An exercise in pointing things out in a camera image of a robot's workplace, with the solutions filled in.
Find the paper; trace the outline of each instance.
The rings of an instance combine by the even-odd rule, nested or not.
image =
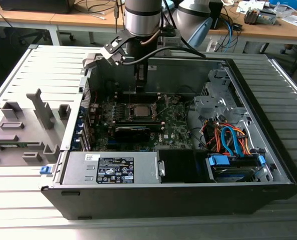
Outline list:
[[[238,3],[236,12],[241,14],[246,14],[249,8],[262,10],[265,1],[240,1]]]
[[[294,26],[297,26],[297,16],[295,15],[284,17],[282,18],[282,20],[289,24],[293,24]]]

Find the circuit board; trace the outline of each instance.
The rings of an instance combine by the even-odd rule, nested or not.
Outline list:
[[[95,144],[93,151],[116,152],[156,152],[159,149],[191,149],[191,135],[185,120],[185,103],[179,96],[162,95],[152,103],[117,102],[106,98],[99,104],[99,114],[94,122]],[[117,141],[112,129],[117,131],[120,125],[127,122],[132,128],[138,126],[136,120],[149,128],[147,139],[137,142]]]

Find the blue cable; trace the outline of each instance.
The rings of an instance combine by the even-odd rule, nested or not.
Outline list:
[[[220,18],[220,19],[223,20],[224,23],[226,23],[226,25],[228,26],[228,30],[229,30],[228,44],[227,44],[227,46],[226,46],[226,48],[224,50],[224,53],[226,53],[226,51],[229,49],[229,46],[231,45],[231,40],[232,40],[233,33],[232,33],[232,28],[231,28],[230,24],[227,21],[225,21],[224,19],[222,19],[222,18]]]
[[[226,142],[225,142],[225,130],[226,129],[229,129],[232,133],[232,136],[233,136],[233,142],[234,142],[234,147],[235,147],[235,151],[236,151],[236,154],[239,155],[240,157],[244,157],[244,154],[239,146],[239,143],[238,143],[238,137],[237,137],[237,134],[236,132],[233,130],[232,127],[230,126],[225,126],[223,127],[222,129],[222,132],[220,133],[220,139],[222,141],[222,145],[224,146],[224,148],[229,152],[229,154],[231,156],[234,156],[232,150],[227,146]]]

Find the blue latch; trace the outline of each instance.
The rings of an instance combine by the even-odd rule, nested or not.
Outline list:
[[[52,171],[51,166],[42,166],[39,170],[39,174],[41,174],[41,175],[52,174],[51,171]]]
[[[229,158],[224,155],[213,155],[208,158],[209,164],[214,165],[230,165]]]
[[[265,161],[265,158],[262,155],[258,156],[258,160],[259,160],[260,164],[262,164],[262,165],[267,162],[267,161]]]

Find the label sticker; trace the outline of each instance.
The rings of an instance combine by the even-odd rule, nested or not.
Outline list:
[[[85,154],[84,161],[98,161],[100,156],[100,154]]]
[[[134,183],[133,157],[100,157],[100,155],[98,155],[97,159],[96,182],[98,184]]]

